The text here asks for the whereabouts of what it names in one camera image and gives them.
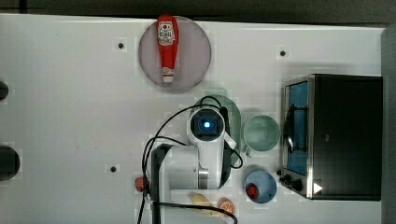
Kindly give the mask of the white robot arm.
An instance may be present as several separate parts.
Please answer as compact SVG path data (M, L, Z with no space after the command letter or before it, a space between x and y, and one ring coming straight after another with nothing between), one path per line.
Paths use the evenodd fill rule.
M220 189L227 182L236 142L229 134L228 110L199 105L187 119L187 145L161 144L148 163L152 223L165 224L174 189Z

